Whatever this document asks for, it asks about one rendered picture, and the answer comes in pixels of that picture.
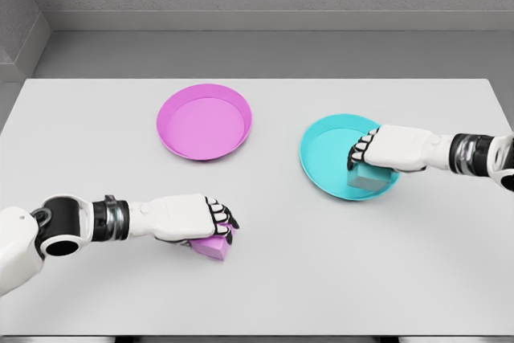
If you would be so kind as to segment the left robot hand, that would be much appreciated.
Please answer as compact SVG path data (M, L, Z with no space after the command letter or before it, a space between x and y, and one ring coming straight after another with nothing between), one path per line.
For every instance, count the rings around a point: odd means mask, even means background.
M203 194L173 195L152 200L153 235L169 243L222 236L232 244L239 224L230 209Z

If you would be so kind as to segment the teal plate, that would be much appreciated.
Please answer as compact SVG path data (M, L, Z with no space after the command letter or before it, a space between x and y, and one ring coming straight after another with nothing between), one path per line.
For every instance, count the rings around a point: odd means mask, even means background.
M392 171L389 185L368 191L348 185L347 160L350 148L370 130L380 125L353 114L326 116L314 122L300 141L299 157L304 172L314 185L327 194L348 201L366 201L393 188L400 174Z

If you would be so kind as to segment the teal block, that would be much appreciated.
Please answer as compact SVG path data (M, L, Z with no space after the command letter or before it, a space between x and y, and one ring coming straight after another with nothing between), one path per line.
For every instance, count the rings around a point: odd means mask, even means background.
M392 170L388 168L357 163L348 172L347 183L354 188L379 191L389 185L392 173Z

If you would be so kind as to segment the pink block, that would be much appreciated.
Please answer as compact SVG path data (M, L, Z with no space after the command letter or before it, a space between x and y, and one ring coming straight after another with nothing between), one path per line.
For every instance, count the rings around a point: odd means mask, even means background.
M190 240L190 246L198 254L218 261L223 261L230 250L230 244L222 235L212 235L206 239Z

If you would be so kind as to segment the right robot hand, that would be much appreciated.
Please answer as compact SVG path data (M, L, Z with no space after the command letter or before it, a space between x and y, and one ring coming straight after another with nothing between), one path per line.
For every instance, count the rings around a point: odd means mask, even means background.
M397 125L382 125L362 136L349 150L347 170L358 164L418 172L427 167L423 150L432 133Z

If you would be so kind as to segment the pink plate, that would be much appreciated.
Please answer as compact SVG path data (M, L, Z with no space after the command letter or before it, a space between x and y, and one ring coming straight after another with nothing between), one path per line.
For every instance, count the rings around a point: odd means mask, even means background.
M235 151L248 137L253 121L247 100L220 84L195 84L175 92L161 106L157 135L172 153L209 161Z

